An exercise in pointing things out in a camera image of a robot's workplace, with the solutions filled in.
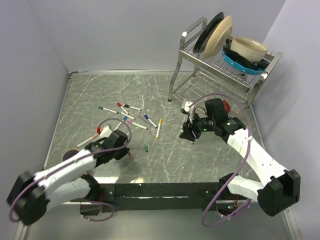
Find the beige plate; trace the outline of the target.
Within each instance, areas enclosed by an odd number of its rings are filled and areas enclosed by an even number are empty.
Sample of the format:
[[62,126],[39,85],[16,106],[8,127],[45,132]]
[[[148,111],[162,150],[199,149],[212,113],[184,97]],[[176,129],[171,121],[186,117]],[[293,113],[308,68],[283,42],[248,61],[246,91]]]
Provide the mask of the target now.
[[233,30],[233,17],[228,15],[216,27],[209,38],[203,52],[203,59],[209,59],[222,50],[226,39],[231,35]]

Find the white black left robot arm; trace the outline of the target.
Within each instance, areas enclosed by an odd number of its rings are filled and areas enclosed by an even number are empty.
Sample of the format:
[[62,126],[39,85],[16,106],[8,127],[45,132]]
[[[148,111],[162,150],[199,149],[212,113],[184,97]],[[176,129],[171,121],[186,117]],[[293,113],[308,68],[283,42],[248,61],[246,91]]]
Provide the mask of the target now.
[[114,130],[54,167],[21,173],[6,200],[10,206],[8,218],[32,225],[47,211],[73,200],[106,205],[114,212],[115,208],[104,202],[98,181],[87,172],[128,155],[131,138],[132,133]]

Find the black cap marker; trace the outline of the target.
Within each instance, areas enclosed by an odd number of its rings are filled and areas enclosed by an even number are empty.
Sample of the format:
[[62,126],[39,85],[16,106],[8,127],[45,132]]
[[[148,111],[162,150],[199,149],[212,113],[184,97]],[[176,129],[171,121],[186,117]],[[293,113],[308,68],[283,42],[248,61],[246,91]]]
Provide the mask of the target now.
[[141,108],[138,108],[138,107],[135,107],[135,106],[131,106],[131,105],[128,105],[128,104],[124,104],[123,106],[125,108],[130,108],[130,109],[134,109],[134,110],[137,110],[137,111],[142,111]]

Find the stainless steel dish rack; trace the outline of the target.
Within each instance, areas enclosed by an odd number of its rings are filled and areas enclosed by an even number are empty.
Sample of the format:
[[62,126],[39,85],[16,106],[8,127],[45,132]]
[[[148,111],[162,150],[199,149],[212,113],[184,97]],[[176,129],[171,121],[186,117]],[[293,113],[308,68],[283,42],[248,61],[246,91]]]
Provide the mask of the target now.
[[[194,86],[201,91],[199,86],[192,83],[192,78],[199,78],[213,85],[214,91],[234,97],[245,109],[251,108],[258,92],[282,58],[283,53],[266,53],[263,59],[269,62],[269,65],[259,75],[250,75],[235,69],[224,60],[221,53],[204,60],[200,53],[193,52],[193,42],[201,35],[206,26],[207,19],[202,16],[182,32],[177,65],[169,83],[168,101],[171,102],[173,96],[185,101],[186,99],[177,93],[182,87]],[[182,83],[174,87],[183,60],[193,64],[193,71]]]

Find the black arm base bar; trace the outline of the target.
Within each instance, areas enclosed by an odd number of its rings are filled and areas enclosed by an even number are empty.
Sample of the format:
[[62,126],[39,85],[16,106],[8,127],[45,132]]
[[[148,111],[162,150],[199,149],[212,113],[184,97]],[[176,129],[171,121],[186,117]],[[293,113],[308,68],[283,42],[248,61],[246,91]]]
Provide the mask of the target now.
[[204,210],[220,182],[102,183],[85,200],[111,204],[116,211]]

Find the blue polka dot bowl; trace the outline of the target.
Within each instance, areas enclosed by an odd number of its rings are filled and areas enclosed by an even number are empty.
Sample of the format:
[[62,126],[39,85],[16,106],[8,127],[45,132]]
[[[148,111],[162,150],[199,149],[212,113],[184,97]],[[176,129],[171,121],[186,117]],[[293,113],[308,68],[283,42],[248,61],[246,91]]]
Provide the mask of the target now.
[[262,74],[263,72],[265,72],[265,70],[266,70],[266,68],[264,68],[263,66],[260,67],[259,65],[255,66],[254,68],[246,67],[245,65],[242,65],[242,64],[238,63],[237,61],[232,60],[228,55],[226,55],[224,50],[222,50],[222,57],[228,65],[230,65],[234,69],[238,70],[242,74],[259,75],[259,74]]

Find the yellow cap marker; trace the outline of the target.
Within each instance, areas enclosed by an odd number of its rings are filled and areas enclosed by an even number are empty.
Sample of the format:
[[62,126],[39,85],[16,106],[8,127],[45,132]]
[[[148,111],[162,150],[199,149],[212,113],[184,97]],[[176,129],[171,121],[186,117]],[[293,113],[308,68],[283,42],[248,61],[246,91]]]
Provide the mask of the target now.
[[163,122],[163,119],[161,118],[158,122],[158,127],[157,127],[157,132],[156,132],[156,137],[155,137],[157,140],[159,139],[159,136],[160,136],[162,122]]

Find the pink cap marker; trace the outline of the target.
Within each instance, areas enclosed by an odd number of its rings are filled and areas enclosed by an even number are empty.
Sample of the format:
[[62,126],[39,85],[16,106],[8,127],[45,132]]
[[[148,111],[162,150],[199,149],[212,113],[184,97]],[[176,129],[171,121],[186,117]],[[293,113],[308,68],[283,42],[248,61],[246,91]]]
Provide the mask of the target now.
[[133,125],[133,126],[136,126],[136,127],[140,128],[140,129],[143,129],[143,130],[145,130],[145,131],[148,131],[148,130],[149,130],[148,127],[145,127],[145,126],[143,126],[143,125],[140,125],[140,124],[138,124],[138,123],[136,123],[136,122],[133,122],[133,121],[131,121],[131,120],[128,120],[128,123],[131,124],[131,125]]

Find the black plate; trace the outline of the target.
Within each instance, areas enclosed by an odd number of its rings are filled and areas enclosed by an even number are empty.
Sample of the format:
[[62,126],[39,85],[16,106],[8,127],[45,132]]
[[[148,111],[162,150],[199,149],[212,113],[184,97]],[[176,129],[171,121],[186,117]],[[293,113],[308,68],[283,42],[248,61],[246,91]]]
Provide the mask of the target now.
[[209,22],[209,24],[206,26],[206,28],[203,30],[203,32],[197,39],[193,47],[193,53],[200,54],[205,50],[210,37],[212,36],[215,29],[224,18],[224,12],[221,11]]

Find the cream ceramic bowl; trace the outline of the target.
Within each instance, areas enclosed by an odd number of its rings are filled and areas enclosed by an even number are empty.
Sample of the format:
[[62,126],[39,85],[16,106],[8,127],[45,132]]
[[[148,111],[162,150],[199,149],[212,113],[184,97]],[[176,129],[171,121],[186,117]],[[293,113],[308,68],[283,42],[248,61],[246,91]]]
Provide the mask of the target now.
[[269,50],[263,43],[244,36],[234,36],[230,49],[252,63],[259,62]]

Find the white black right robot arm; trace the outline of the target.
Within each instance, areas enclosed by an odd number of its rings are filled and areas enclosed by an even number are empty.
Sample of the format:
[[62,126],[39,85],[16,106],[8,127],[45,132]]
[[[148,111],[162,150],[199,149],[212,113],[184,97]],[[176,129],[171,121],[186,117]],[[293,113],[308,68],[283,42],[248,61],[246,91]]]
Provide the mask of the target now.
[[253,138],[248,126],[236,117],[229,117],[230,106],[225,100],[213,98],[204,104],[206,116],[200,117],[191,101],[183,102],[181,111],[188,119],[183,123],[179,137],[194,142],[202,133],[214,132],[243,157],[259,178],[254,181],[233,173],[219,186],[219,195],[224,199],[240,195],[258,202],[271,217],[298,203],[300,174],[278,163]]

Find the red bowl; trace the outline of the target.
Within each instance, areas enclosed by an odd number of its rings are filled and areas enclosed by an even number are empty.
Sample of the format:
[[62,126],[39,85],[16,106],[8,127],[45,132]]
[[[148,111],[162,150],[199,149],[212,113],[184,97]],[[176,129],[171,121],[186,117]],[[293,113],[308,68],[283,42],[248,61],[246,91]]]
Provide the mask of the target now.
[[223,100],[222,103],[224,106],[224,110],[229,114],[231,112],[231,107],[230,107],[229,103],[226,100]]

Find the green cap marker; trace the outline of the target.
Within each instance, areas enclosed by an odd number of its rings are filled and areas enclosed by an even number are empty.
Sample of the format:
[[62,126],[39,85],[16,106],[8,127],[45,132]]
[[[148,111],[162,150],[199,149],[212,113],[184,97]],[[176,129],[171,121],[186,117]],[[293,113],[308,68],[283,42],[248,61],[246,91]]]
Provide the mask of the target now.
[[118,115],[119,112],[118,111],[115,111],[115,110],[112,110],[112,109],[108,109],[108,108],[105,108],[105,107],[102,107],[102,106],[99,106],[98,107],[100,110],[103,110],[103,111],[106,111],[106,112],[109,112],[109,113],[113,113],[115,115]]

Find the black dish under bowl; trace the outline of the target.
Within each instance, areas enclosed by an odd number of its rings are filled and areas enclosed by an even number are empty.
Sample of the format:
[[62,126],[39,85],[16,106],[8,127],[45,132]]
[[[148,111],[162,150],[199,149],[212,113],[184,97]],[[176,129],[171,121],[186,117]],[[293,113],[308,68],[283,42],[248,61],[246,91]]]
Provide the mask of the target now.
[[253,69],[253,70],[264,70],[267,68],[267,66],[270,64],[267,60],[261,59],[258,62],[251,62],[239,53],[231,50],[231,39],[227,39],[225,41],[225,45],[223,46],[223,51],[226,56],[228,56],[231,60],[236,62],[237,64],[240,64],[241,66]]

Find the salmon cap marker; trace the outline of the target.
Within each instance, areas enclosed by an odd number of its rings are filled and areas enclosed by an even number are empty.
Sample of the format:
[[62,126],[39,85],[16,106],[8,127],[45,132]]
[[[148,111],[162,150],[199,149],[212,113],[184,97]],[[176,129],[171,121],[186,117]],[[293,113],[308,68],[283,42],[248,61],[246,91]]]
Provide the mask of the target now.
[[81,143],[79,143],[76,147],[80,148],[82,146],[84,146],[85,144],[89,143],[90,141],[94,140],[95,138],[97,138],[99,136],[98,133],[94,134],[93,136],[89,137],[88,139],[82,141]]

